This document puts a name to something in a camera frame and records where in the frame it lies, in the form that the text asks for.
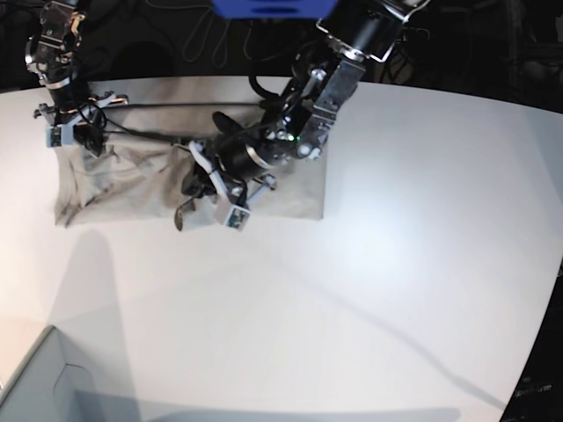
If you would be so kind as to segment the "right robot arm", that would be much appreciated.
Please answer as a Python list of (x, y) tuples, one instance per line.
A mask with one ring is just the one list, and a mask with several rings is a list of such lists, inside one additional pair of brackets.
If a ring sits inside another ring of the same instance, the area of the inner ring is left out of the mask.
[(92, 156), (105, 150), (107, 117), (104, 109), (125, 105), (128, 97), (107, 91), (97, 95), (80, 76), (78, 49), (87, 1), (48, 1), (39, 15), (40, 32), (26, 43), (26, 68), (47, 89), (52, 103), (33, 111), (46, 123), (49, 148), (79, 145)]

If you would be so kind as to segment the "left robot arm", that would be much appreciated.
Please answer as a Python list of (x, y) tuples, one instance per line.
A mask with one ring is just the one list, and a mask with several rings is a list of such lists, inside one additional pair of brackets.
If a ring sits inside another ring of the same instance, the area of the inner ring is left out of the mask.
[(339, 1), (316, 27), (323, 37), (302, 50), (281, 94), (263, 103), (260, 122), (242, 127), (224, 113), (213, 122), (219, 133), (191, 141), (193, 169), (182, 183), (187, 196), (174, 215), (183, 230), (197, 200), (216, 202), (215, 219), (242, 230), (251, 206), (277, 187), (274, 169), (320, 157), (341, 107), (355, 93), (365, 62), (385, 62), (412, 15), (424, 1)]

